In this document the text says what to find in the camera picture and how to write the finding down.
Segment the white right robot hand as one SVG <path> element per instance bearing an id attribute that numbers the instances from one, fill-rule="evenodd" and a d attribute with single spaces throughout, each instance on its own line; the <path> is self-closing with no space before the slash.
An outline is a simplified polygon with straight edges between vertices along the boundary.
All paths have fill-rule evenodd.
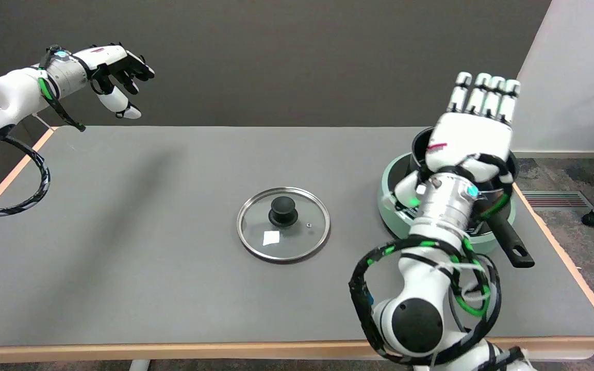
<path id="1" fill-rule="evenodd" d="M 425 150 L 425 166 L 406 176 L 384 202 L 403 210 L 422 204 L 417 187 L 446 168 L 476 187 L 499 179 L 502 196 L 485 203 L 482 217 L 500 211 L 512 195 L 514 177 L 507 167 L 521 82 L 465 71 L 455 78 L 446 111 L 434 125 Z"/>

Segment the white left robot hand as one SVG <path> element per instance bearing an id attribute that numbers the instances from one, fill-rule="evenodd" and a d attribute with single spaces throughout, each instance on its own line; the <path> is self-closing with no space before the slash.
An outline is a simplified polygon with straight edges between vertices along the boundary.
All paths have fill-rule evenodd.
<path id="1" fill-rule="evenodd" d="M 121 44 L 109 44 L 81 50 L 72 55 L 84 67 L 87 82 L 97 98 L 110 112 L 120 119 L 136 120 L 142 116 L 119 87 L 111 82 L 115 78 L 132 95 L 139 93 L 135 80 L 148 81 L 155 78 L 155 70 L 145 61 L 126 50 Z"/>

